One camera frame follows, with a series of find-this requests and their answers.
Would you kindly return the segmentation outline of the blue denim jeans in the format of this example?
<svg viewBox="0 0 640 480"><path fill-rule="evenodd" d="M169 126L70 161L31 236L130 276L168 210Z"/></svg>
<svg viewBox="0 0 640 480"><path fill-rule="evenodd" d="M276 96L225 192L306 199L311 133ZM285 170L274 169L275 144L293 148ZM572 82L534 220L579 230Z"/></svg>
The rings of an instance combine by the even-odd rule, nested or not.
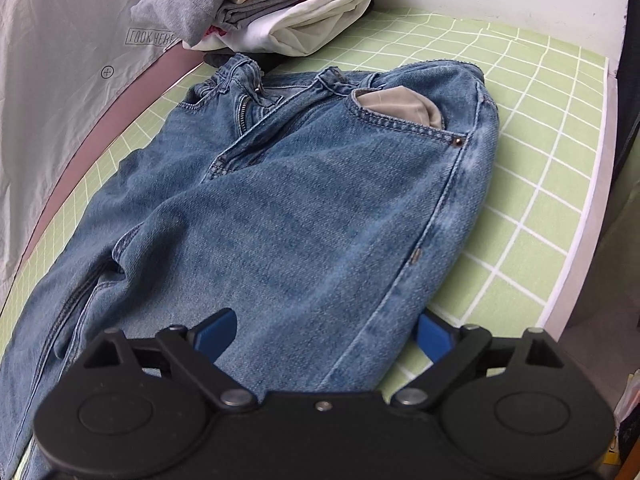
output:
<svg viewBox="0 0 640 480"><path fill-rule="evenodd" d="M1 362L1 474L38 479L38 405L102 330L228 308L218 366L258 396L362 391L392 366L482 208L499 117L454 60L263 75L237 55L92 196Z"/></svg>

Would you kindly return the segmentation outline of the green grid cutting mat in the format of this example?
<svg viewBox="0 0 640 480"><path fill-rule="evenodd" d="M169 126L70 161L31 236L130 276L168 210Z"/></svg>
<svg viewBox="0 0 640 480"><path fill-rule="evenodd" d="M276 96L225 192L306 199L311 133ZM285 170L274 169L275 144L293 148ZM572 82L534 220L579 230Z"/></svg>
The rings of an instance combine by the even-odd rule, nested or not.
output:
<svg viewBox="0 0 640 480"><path fill-rule="evenodd" d="M536 32L393 10L360 18L316 53L273 72L255 63L263 75L282 75L318 73L329 67L386 73L442 60L469 63L482 71L498 110L499 130L482 208L456 262L424 310L457 325L483 326L498 336L521 335L526 328L547 323L556 283L592 197L604 123L605 59ZM151 143L188 91L219 68L200 66L147 108L98 160L70 206L54 218L55 238L42 242L29 259L12 289L10 310L2 315L2 358L29 296L61 255L92 196L130 153ZM371 390L383 388L386 378L400 370L424 364L425 356L411 334ZM45 476L49 465L36 449L33 432L28 452L43 460Z"/></svg>

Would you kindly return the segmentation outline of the grey printed backdrop cloth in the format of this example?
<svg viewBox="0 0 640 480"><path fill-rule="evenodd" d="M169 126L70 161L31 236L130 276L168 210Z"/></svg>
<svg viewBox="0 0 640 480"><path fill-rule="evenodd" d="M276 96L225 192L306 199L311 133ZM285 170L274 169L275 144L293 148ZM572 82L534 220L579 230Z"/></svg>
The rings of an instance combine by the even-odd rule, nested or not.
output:
<svg viewBox="0 0 640 480"><path fill-rule="evenodd" d="M66 166L118 96L176 40L140 0L1 0L1 293Z"/></svg>

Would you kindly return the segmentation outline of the white folded garment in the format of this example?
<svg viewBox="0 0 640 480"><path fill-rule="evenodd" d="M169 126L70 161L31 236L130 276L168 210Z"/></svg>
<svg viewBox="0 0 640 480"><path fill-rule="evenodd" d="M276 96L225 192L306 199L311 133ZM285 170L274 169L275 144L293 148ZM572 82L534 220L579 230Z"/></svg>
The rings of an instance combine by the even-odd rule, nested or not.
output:
<svg viewBox="0 0 640 480"><path fill-rule="evenodd" d="M277 53L301 58L317 52L366 13L372 0L304 0L266 14L246 27L220 34L210 32L186 50L228 48L241 53Z"/></svg>

